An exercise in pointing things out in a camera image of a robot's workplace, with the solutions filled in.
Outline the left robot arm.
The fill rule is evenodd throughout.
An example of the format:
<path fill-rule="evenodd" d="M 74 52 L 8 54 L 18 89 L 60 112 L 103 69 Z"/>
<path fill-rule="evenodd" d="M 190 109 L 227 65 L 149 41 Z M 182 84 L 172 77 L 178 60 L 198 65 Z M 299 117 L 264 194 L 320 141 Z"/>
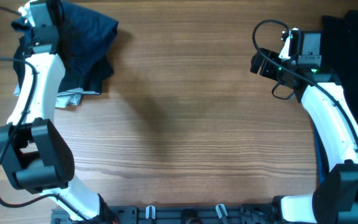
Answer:
<path fill-rule="evenodd" d="M 13 59 L 25 72 L 16 107 L 0 127 L 0 170 L 13 188 L 36 198 L 9 203 L 0 195 L 0 204 L 21 208 L 49 198 L 73 223 L 119 223 L 102 196 L 75 175 L 71 149 L 53 124 L 69 55 L 63 38 L 63 5 L 60 1 L 32 1 L 20 14 L 30 26 L 30 41 L 23 56 Z"/>

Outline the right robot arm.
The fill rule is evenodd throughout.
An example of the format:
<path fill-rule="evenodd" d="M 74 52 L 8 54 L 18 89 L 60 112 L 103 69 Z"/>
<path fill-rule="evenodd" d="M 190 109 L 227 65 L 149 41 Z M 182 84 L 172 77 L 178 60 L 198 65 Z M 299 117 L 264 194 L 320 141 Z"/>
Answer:
<path fill-rule="evenodd" d="M 251 72 L 292 89 L 316 130 L 318 188 L 276 199 L 277 222 L 358 223 L 358 33 L 285 29 L 283 49 L 257 47 Z"/>

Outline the blue denim shorts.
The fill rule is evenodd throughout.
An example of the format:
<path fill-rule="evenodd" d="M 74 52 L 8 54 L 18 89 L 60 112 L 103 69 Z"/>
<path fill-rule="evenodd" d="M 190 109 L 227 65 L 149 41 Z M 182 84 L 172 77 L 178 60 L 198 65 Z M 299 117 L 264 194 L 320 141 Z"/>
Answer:
<path fill-rule="evenodd" d="M 62 76 L 66 66 L 82 75 L 105 57 L 117 36 L 119 22 L 100 12 L 66 1 L 36 1 L 30 4 L 35 27 L 21 17 L 12 21 L 14 30 L 23 33 L 23 59 L 45 63 L 46 57 L 60 61 Z"/>

